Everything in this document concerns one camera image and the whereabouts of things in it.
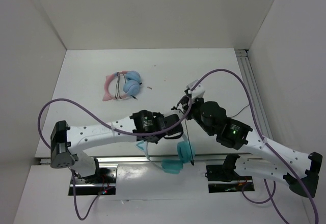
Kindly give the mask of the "teal white cat-ear headphones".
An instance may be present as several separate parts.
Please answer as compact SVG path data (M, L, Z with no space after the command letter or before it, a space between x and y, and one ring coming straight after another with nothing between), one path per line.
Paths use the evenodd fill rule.
M135 124L135 130L133 130L133 133L158 132L155 122L156 114L157 112L150 112L148 110L142 110L140 112L132 114L132 116L130 116L130 119L132 119ZM195 149L189 142L188 137L183 133L183 136L180 139L182 139L182 141L178 142L177 144L178 159L163 159L160 164L156 164L153 162L152 164L154 165L154 167L168 174L179 174L180 171L183 169L184 164L194 162ZM150 161L151 159L148 154L148 145L149 143L157 144L159 140L160 139L157 138L156 135L140 136L137 137L138 143L136 144L136 147L143 151L148 161Z

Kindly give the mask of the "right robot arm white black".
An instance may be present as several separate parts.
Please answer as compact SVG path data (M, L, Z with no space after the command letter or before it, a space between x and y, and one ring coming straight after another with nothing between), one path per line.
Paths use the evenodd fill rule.
M287 185L302 197L315 197L322 155L307 154L267 137L260 136L251 126L226 115L226 110L217 102L183 97L182 108L187 111L187 119L195 122L209 136L215 136L222 146L250 153L264 159L264 162L245 159L237 154L228 155L222 167L227 179L239 176L254 176L271 179Z

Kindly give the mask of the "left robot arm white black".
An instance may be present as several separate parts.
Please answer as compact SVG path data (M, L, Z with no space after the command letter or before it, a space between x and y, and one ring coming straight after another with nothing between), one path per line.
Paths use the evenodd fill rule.
M53 169L72 169L79 179L95 183L107 174L99 167L96 157L85 153L87 149L115 143L135 143L145 141L158 143L162 138L171 136L178 139L183 135L183 127L177 125L169 131L166 128L182 118L180 111L166 114L142 110L121 120L103 125L69 126L66 121L56 122L50 136L50 166Z

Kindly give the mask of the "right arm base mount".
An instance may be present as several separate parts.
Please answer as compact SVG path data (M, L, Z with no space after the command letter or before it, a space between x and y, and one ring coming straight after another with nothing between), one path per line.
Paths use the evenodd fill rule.
M207 165L205 177L208 181L209 193L254 191L251 176L239 176L234 172L223 169L222 165Z

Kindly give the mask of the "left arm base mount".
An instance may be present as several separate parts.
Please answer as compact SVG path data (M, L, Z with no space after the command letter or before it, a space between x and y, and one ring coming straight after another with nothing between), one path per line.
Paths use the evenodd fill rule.
M71 178L68 195L73 196L73 179L75 179L76 196L115 195L117 165L105 165L99 169L99 176L91 180L83 179L74 173L75 178Z

